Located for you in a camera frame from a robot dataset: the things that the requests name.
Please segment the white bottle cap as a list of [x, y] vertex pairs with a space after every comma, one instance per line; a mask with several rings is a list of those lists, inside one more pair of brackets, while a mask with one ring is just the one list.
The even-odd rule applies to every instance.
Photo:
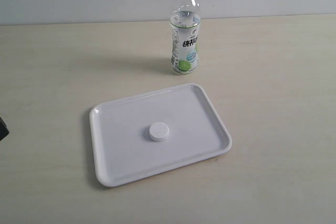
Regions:
[[155, 122], [149, 128], [150, 139], [155, 142], [165, 141], [170, 134], [170, 129], [167, 124], [163, 122]]

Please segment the clear plastic drink bottle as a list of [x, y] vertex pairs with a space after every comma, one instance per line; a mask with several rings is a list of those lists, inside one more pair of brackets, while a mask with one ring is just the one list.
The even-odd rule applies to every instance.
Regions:
[[176, 0], [170, 15], [172, 28], [171, 65], [179, 74], [189, 74], [198, 67], [197, 40], [201, 17], [196, 0]]

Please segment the white rectangular plastic tray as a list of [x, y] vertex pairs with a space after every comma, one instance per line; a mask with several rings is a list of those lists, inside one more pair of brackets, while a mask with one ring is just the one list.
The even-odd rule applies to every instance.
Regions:
[[205, 90], [187, 83], [94, 106], [99, 183], [117, 187], [227, 153], [232, 137]]

